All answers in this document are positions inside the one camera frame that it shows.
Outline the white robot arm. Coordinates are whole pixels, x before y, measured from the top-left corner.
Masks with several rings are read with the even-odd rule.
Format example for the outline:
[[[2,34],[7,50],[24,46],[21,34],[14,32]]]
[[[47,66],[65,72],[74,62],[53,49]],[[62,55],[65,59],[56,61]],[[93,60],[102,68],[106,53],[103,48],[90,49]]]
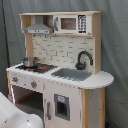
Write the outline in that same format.
[[[0,128],[43,128],[42,119],[15,107],[0,92]]]

